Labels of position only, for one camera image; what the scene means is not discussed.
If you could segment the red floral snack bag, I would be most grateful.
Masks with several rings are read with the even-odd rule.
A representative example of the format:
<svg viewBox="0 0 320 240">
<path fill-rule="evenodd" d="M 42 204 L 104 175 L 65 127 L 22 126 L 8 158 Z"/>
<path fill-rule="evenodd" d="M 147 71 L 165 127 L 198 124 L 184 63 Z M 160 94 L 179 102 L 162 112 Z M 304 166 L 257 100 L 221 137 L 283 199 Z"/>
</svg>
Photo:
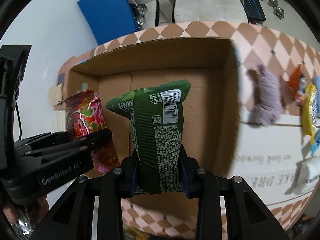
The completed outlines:
<svg viewBox="0 0 320 240">
<path fill-rule="evenodd" d="M 63 101 L 66 104 L 67 132 L 76 139 L 107 129 L 99 95 L 91 89 L 76 93 Z M 92 153 L 94 169 L 106 173 L 119 167 L 120 161 L 112 141 Z"/>
</svg>

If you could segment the green snack bag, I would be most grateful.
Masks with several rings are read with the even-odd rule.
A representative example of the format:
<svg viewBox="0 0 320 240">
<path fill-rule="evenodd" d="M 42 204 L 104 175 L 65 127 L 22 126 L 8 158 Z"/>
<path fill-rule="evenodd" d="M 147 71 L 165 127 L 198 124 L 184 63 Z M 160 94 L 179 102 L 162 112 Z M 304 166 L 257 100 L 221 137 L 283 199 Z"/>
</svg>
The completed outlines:
<svg viewBox="0 0 320 240">
<path fill-rule="evenodd" d="M 181 192 L 178 159 L 183 134 L 183 102 L 191 84 L 178 80 L 145 87 L 110 100 L 106 108 L 131 121 L 139 160 L 137 194 Z"/>
</svg>

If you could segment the lilac plush towel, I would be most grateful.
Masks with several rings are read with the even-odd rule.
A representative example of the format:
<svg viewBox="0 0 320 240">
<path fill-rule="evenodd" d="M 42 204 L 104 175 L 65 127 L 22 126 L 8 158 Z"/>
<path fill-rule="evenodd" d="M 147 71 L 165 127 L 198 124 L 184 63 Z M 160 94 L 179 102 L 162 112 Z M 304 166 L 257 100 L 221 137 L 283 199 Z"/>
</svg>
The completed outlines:
<svg viewBox="0 0 320 240">
<path fill-rule="evenodd" d="M 249 120 L 255 125 L 274 124 L 283 113 L 279 77 L 263 64 L 258 64 L 258 102 L 255 103 Z"/>
</svg>

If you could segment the blue slim snack packet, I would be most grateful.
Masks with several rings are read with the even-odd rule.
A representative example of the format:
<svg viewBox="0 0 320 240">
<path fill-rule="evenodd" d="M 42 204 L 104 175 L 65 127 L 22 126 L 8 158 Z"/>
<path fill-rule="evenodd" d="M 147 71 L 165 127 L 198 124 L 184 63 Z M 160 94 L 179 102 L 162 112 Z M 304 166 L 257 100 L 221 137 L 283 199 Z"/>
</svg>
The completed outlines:
<svg viewBox="0 0 320 240">
<path fill-rule="evenodd" d="M 314 142 L 311 144 L 311 155 L 313 156 L 320 145 L 320 129 L 315 134 Z"/>
</svg>

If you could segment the yellow silver sponge pack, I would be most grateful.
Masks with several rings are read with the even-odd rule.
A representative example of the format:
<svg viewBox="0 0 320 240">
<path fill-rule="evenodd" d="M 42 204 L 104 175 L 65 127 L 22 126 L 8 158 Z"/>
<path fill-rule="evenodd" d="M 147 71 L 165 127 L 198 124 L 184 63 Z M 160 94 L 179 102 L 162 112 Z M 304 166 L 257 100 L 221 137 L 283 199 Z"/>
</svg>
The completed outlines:
<svg viewBox="0 0 320 240">
<path fill-rule="evenodd" d="M 314 142 L 315 130 L 317 123 L 317 108 L 316 108 L 316 87 L 313 84 L 309 84 L 306 87 L 306 97 L 302 108 L 302 126 L 304 133 L 309 135 L 311 140 L 310 144 Z"/>
</svg>

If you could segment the orange red snack bag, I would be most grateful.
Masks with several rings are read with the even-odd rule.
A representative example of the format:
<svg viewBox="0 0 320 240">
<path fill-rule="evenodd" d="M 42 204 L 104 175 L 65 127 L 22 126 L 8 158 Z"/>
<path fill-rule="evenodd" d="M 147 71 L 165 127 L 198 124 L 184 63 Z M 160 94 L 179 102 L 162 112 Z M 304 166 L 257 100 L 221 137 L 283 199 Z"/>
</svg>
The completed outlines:
<svg viewBox="0 0 320 240">
<path fill-rule="evenodd" d="M 294 103 L 298 106 L 302 106 L 306 97 L 307 81 L 302 72 L 301 64 L 297 66 L 293 74 L 290 76 L 288 87 Z"/>
</svg>

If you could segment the light blue tissue pack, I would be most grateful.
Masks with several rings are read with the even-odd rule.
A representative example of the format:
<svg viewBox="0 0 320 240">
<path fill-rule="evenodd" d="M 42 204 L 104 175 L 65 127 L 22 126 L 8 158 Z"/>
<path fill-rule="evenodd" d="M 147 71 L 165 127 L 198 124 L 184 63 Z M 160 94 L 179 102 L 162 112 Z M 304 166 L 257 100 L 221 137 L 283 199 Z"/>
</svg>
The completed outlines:
<svg viewBox="0 0 320 240">
<path fill-rule="evenodd" d="M 316 108 L 317 108 L 317 117 L 319 118 L 320 115 L 320 98 L 319 98 L 319 90 L 320 90 L 320 76 L 316 76 L 312 79 L 312 83 L 316 87 Z"/>
</svg>

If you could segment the brown cardboard box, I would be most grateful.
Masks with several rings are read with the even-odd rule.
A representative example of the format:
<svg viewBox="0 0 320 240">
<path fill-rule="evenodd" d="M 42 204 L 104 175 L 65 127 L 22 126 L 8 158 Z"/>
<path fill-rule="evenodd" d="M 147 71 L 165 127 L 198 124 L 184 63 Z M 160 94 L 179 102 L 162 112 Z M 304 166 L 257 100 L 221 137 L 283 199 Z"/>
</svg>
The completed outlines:
<svg viewBox="0 0 320 240">
<path fill-rule="evenodd" d="M 188 156 L 227 177 L 239 131 L 238 67 L 230 40 L 170 38 L 71 58 L 65 97 L 88 83 L 103 105 L 145 87 L 188 80 L 182 143 Z"/>
</svg>

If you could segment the checkered pink tablecloth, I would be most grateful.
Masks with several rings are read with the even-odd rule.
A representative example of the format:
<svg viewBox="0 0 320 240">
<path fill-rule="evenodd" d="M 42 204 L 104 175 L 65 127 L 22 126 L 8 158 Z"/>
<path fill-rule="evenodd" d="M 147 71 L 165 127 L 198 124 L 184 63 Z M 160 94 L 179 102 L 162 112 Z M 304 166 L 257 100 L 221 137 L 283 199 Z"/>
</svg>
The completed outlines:
<svg viewBox="0 0 320 240">
<path fill-rule="evenodd" d="M 310 138 L 303 134 L 300 109 L 291 100 L 287 81 L 301 64 L 305 77 L 319 75 L 319 50 L 281 31 L 222 21 L 194 21 L 163 25 L 116 38 L 80 56 L 94 57 L 117 48 L 170 38 L 221 38 L 230 40 L 238 67 L 239 131 L 227 177 L 239 175 L 263 200 L 285 229 L 304 212 L 315 189 L 290 193 L 298 164 L 310 157 Z M 70 60 L 58 72 L 63 98 Z M 254 126 L 249 120 L 258 100 L 257 65 L 264 64 L 280 79 L 283 114 L 270 126 Z"/>
</svg>

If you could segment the beige cushioned chair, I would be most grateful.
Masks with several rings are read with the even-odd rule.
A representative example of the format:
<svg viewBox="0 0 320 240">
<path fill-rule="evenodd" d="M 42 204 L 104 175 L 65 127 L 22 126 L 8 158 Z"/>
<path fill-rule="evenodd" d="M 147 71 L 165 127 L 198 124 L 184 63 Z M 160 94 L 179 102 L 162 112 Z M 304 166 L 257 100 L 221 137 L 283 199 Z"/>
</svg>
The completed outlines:
<svg viewBox="0 0 320 240">
<path fill-rule="evenodd" d="M 248 22 L 240 0 L 175 0 L 174 20 Z"/>
</svg>

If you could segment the dark blue bag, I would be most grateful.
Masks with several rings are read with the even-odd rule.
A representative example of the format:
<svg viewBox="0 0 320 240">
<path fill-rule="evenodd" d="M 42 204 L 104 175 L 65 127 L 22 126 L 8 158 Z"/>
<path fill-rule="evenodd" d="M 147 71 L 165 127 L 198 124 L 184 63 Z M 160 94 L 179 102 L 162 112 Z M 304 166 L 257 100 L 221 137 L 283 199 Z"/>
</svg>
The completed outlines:
<svg viewBox="0 0 320 240">
<path fill-rule="evenodd" d="M 244 0 L 244 10 L 249 23 L 256 24 L 257 22 L 266 21 L 265 14 L 259 0 Z"/>
</svg>

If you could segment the steel dumbbell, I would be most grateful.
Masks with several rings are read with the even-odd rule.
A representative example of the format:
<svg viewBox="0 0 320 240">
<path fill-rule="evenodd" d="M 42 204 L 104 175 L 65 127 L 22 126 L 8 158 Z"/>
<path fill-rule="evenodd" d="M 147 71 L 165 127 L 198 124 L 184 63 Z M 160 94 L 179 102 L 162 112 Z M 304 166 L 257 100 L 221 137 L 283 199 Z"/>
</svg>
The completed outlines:
<svg viewBox="0 0 320 240">
<path fill-rule="evenodd" d="M 267 4 L 273 8 L 273 13 L 282 20 L 284 18 L 285 11 L 279 7 L 279 2 L 277 0 L 268 0 Z"/>
</svg>

